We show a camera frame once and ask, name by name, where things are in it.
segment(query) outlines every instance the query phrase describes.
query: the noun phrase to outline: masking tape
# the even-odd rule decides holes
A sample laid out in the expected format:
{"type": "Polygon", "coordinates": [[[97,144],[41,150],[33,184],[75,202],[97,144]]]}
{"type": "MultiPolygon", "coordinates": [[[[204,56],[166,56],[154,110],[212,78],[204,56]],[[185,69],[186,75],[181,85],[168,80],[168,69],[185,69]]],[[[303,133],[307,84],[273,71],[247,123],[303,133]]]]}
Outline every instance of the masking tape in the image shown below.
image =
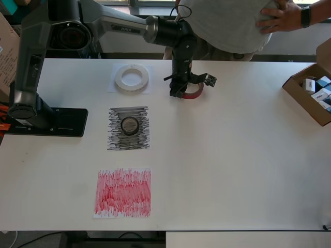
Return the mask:
{"type": "Polygon", "coordinates": [[[148,84],[148,72],[140,65],[127,65],[120,68],[115,75],[115,84],[123,91],[126,92],[137,92],[144,89],[148,84]],[[123,82],[123,74],[125,73],[138,73],[141,75],[141,82],[136,85],[127,85],[123,82]]]}

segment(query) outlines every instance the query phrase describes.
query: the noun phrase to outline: orange object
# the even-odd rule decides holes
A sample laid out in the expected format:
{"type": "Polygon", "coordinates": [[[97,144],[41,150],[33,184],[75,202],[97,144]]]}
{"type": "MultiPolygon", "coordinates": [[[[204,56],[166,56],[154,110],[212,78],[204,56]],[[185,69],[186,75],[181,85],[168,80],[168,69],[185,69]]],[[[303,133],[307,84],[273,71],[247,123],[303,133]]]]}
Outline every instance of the orange object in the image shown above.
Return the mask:
{"type": "Polygon", "coordinates": [[[10,129],[10,124],[0,123],[0,131],[8,131],[10,129]]]}
{"type": "MultiPolygon", "coordinates": [[[[7,106],[0,106],[0,110],[6,111],[8,112],[8,107],[7,106]]],[[[0,112],[0,117],[6,115],[2,112],[0,112]]],[[[6,123],[0,123],[0,137],[4,136],[4,133],[1,131],[8,131],[10,128],[10,124],[6,124],[6,123]]]]}

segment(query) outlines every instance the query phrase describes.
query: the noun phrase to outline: open cardboard box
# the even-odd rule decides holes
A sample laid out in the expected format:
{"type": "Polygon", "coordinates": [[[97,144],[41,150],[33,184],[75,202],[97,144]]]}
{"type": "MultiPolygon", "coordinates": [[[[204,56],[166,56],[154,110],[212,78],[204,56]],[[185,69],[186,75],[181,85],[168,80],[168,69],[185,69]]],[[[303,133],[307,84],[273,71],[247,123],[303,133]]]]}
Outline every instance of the open cardboard box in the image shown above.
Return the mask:
{"type": "Polygon", "coordinates": [[[331,39],[316,49],[317,63],[291,76],[283,85],[289,93],[321,126],[331,122],[331,113],[325,110],[316,100],[307,94],[300,84],[303,79],[314,76],[320,79],[327,76],[331,79],[331,39]]]}

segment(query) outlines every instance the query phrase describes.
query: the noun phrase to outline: red scribbled paper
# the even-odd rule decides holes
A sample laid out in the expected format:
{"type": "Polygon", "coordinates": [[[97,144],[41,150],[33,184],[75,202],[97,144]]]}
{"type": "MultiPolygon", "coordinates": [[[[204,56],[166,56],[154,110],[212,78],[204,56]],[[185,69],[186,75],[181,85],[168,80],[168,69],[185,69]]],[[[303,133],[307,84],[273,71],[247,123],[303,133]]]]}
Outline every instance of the red scribbled paper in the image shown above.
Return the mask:
{"type": "Polygon", "coordinates": [[[95,218],[148,217],[151,214],[151,170],[99,172],[95,218]]]}

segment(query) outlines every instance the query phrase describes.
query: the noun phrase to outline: cardboard box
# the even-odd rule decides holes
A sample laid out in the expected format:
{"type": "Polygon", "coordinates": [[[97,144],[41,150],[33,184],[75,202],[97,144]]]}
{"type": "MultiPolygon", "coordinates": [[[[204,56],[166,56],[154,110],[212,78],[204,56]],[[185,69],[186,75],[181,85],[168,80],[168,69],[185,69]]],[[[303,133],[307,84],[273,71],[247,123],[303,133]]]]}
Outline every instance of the cardboard box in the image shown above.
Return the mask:
{"type": "Polygon", "coordinates": [[[331,113],[326,111],[317,101],[307,94],[300,84],[303,79],[314,76],[320,79],[327,76],[331,79],[331,39],[316,49],[317,63],[291,76],[283,85],[289,93],[321,126],[331,122],[331,113]]]}
{"type": "Polygon", "coordinates": [[[0,101],[8,102],[9,85],[15,80],[20,37],[0,13],[0,101]]]}

